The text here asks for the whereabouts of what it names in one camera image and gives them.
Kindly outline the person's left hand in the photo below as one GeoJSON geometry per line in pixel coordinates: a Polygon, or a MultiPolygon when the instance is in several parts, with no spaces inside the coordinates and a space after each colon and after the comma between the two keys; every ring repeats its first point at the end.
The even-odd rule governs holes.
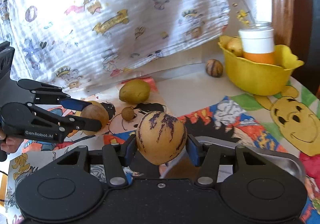
{"type": "Polygon", "coordinates": [[[2,141],[1,150],[7,154],[15,153],[23,143],[23,139],[8,136],[2,130],[0,130],[0,140],[2,141]]]}

